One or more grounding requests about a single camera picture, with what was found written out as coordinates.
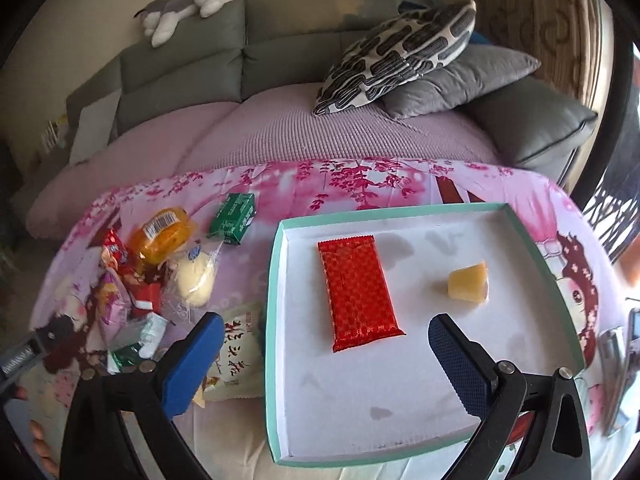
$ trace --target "blue gripper pad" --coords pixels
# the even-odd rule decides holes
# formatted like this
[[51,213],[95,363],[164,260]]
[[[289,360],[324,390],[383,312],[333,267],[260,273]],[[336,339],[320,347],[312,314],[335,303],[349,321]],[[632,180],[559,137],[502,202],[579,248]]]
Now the blue gripper pad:
[[484,420],[493,401],[491,383],[469,357],[450,329],[444,325],[440,319],[441,316],[446,316],[448,321],[457,329],[458,334],[456,335],[458,338],[462,336],[466,343],[471,343],[460,332],[460,329],[457,328],[449,316],[440,314],[431,319],[429,323],[429,345],[446,373],[449,382],[451,382],[453,389],[458,394],[458,398],[460,398],[466,412],[469,415],[479,416],[481,420]]
[[187,411],[198,386],[220,352],[224,339],[225,324],[222,318],[207,312],[187,339],[174,343],[181,345],[180,359],[162,383],[162,408],[167,417],[172,418]]

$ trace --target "finger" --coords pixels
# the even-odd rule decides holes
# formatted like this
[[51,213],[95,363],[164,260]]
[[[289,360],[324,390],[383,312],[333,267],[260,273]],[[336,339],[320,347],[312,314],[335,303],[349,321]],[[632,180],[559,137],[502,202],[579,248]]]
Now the finger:
[[22,386],[18,386],[15,389],[15,398],[16,399],[20,399],[20,400],[27,400],[27,398],[28,398],[27,390],[24,389]]
[[38,422],[32,420],[29,423],[29,429],[31,430],[31,434],[36,440],[44,440],[44,430]]
[[58,476],[60,476],[60,468],[58,467],[58,464],[53,462],[52,459],[43,458],[42,459],[42,467],[44,468],[44,471],[46,471],[50,475],[53,475],[56,478],[58,478]]
[[49,458],[51,456],[51,448],[44,440],[39,440],[37,438],[34,439],[33,449],[35,449],[36,453],[43,458]]

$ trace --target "stuffed animal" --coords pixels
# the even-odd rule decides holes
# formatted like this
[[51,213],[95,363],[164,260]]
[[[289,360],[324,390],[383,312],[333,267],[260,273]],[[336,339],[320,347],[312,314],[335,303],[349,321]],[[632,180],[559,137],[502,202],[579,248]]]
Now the stuffed animal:
[[140,17],[145,36],[151,38],[153,47],[165,44],[175,32],[178,22],[194,16],[208,18],[231,0],[154,0],[135,13]]

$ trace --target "metal bolt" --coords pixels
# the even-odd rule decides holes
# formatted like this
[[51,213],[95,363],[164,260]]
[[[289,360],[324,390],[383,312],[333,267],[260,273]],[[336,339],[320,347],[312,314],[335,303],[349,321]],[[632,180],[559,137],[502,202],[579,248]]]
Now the metal bolt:
[[148,374],[149,372],[153,372],[156,369],[156,362],[155,361],[142,361],[140,363],[140,366],[138,367],[138,369],[143,373],[143,374]]
[[87,368],[86,370],[82,371],[82,378],[85,381],[90,381],[94,377],[95,377],[95,370],[93,368]]
[[516,367],[509,361],[500,361],[498,368],[503,374],[513,374],[516,371]]
[[558,375],[560,375],[560,377],[562,377],[563,379],[574,378],[574,375],[571,373],[571,370],[569,370],[569,368],[566,368],[564,366],[558,370]]

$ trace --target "brown patterned curtain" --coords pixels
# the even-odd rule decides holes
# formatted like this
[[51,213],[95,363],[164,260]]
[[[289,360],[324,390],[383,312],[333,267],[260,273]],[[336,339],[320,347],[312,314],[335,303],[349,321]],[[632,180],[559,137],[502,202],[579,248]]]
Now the brown patterned curtain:
[[598,0],[477,0],[476,29],[542,62],[534,74],[593,105],[600,60]]

